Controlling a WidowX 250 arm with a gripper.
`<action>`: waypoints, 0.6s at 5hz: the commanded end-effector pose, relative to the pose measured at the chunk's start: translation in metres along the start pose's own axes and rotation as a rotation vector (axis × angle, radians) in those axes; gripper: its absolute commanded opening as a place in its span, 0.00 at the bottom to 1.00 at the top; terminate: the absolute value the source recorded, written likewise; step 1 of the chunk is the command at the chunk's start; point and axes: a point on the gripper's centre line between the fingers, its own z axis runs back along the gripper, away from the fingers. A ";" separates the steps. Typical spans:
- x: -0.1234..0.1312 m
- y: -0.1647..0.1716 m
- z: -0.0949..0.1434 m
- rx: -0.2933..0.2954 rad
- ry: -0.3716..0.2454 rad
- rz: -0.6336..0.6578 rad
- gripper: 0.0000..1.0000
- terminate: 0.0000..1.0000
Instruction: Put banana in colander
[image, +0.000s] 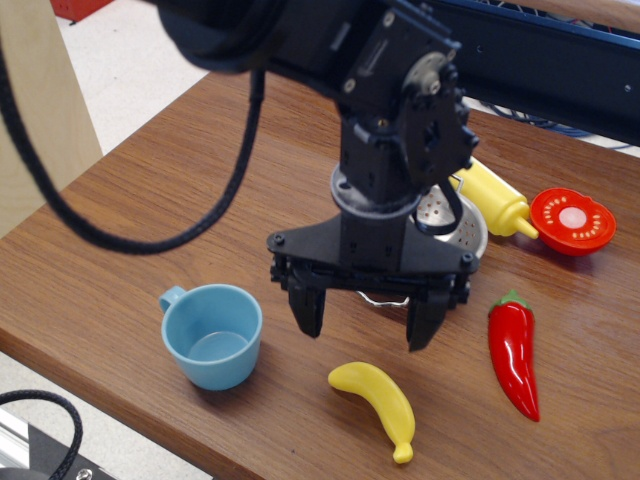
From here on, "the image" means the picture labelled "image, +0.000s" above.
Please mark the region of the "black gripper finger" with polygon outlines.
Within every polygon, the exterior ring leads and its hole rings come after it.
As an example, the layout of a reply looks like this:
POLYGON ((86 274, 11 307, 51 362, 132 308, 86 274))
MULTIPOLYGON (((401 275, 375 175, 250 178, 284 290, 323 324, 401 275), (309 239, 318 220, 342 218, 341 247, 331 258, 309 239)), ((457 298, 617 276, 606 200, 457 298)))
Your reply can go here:
POLYGON ((323 326, 326 290, 291 279, 287 291, 289 306, 299 329, 311 338, 319 337, 323 326))
POLYGON ((409 300, 407 342, 410 352, 422 350, 429 345, 444 321, 448 304, 448 297, 443 295, 409 300))

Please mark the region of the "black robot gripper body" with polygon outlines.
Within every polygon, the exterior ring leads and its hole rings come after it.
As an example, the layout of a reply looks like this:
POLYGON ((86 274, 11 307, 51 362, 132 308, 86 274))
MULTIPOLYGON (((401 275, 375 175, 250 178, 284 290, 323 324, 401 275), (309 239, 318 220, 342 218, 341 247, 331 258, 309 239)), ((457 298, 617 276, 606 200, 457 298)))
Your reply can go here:
POLYGON ((330 177, 338 214, 311 226, 272 233, 271 279, 292 295, 329 289, 398 295, 415 302, 466 303, 476 254, 442 241, 462 221, 463 206, 447 177, 437 180, 453 219, 429 225, 418 219, 420 201, 433 189, 391 174, 347 172, 330 177))

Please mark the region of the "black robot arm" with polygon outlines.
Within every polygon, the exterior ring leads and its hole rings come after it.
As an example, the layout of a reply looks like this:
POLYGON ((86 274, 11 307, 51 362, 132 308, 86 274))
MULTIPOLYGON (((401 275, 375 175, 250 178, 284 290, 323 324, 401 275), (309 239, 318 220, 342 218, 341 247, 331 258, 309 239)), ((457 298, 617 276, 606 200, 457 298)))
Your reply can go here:
POLYGON ((458 89, 458 44, 414 1, 161 1, 161 23, 193 64, 267 71, 336 104, 337 217, 273 233, 272 279, 302 332, 320 334, 325 295, 344 289, 408 300, 407 342, 425 348, 469 295, 478 258, 446 244, 463 206, 450 177, 477 145, 458 89), (423 223, 430 193, 453 214, 423 223))

